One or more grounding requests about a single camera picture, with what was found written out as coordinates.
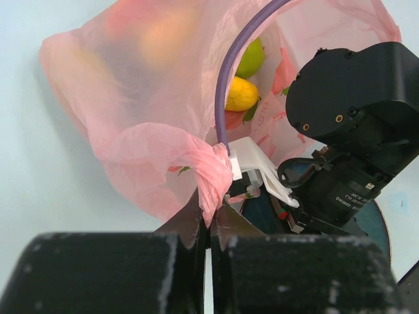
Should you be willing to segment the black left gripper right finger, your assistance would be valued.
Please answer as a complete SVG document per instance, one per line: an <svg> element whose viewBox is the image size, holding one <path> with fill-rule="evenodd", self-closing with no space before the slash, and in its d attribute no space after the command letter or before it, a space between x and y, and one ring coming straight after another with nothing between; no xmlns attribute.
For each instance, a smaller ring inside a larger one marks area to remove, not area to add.
<svg viewBox="0 0 419 314"><path fill-rule="evenodd" d="M266 235L224 206L211 251L215 313L418 312L418 267L395 280L369 237Z"/></svg>

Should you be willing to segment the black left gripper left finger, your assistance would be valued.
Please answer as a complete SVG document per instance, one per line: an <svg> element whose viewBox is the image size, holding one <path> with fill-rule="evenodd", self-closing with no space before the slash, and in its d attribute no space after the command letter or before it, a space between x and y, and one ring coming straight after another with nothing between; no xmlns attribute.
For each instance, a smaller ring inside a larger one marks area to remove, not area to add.
<svg viewBox="0 0 419 314"><path fill-rule="evenodd" d="M202 313L198 196L153 232L45 233L22 252L2 313Z"/></svg>

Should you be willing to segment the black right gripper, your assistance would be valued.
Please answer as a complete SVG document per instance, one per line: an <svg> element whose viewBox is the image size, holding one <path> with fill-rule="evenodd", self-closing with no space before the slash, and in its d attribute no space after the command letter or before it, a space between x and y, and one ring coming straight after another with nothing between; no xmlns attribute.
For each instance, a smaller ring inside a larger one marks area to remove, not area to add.
<svg viewBox="0 0 419 314"><path fill-rule="evenodd" d="M311 158L282 162L279 181L299 203L285 208L291 231L362 235L354 216L405 167L404 143L328 144Z"/></svg>

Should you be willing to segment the dark teal ceramic plate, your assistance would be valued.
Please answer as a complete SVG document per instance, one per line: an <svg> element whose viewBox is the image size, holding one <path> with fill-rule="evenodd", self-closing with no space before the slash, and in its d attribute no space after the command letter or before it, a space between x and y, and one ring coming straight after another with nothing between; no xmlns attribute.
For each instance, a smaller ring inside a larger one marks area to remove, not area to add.
<svg viewBox="0 0 419 314"><path fill-rule="evenodd" d="M292 232L288 225L286 206L284 202L268 193L266 188L262 188L259 197L251 198L244 202L240 208L240 213L265 234L297 234ZM362 235L331 236L369 237L387 257L391 256L389 232L375 199L366 204L354 216L354 222L363 232ZM329 235L314 232L301 232L299 234Z"/></svg>

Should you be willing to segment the yellow fake lemon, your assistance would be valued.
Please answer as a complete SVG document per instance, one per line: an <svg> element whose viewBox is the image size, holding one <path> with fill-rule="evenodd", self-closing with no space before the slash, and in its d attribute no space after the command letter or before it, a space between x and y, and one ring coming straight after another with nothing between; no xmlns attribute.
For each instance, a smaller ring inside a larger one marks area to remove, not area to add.
<svg viewBox="0 0 419 314"><path fill-rule="evenodd" d="M234 76L228 92L225 110L244 112L252 108L260 99L258 88L253 83Z"/></svg>

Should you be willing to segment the green fake pear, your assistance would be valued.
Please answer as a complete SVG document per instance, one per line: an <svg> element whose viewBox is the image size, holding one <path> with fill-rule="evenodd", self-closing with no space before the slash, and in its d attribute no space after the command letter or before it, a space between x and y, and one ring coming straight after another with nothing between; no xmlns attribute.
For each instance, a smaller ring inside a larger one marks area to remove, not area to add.
<svg viewBox="0 0 419 314"><path fill-rule="evenodd" d="M236 70L236 76L248 79L262 67L265 59L264 48L260 38L256 38L246 48Z"/></svg>

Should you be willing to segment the pink plastic bag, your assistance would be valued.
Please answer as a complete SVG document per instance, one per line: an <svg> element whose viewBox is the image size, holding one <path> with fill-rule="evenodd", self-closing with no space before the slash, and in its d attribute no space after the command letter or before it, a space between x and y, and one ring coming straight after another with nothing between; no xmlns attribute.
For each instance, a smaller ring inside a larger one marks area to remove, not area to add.
<svg viewBox="0 0 419 314"><path fill-rule="evenodd" d="M174 62L150 69L126 39L110 39L105 23L113 4L82 27L45 39L43 71L121 195L167 221L198 192L210 220L232 181L215 134L217 77L235 38L266 2L129 2L198 11ZM400 41L401 33L381 1L291 1L257 25L256 38L266 54L253 78L262 100L249 122L241 113L227 114L228 138L252 138L278 165L312 144L287 121L283 91L316 50L359 51Z"/></svg>

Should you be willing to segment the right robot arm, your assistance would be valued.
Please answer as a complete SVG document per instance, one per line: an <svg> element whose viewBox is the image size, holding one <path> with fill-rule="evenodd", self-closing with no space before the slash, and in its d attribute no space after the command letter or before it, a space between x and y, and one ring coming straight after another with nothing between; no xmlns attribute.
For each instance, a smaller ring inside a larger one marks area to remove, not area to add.
<svg viewBox="0 0 419 314"><path fill-rule="evenodd" d="M361 235L354 216L418 156L418 58L398 42L321 48L290 85L285 111L323 144L278 167L299 203L286 207L290 230Z"/></svg>

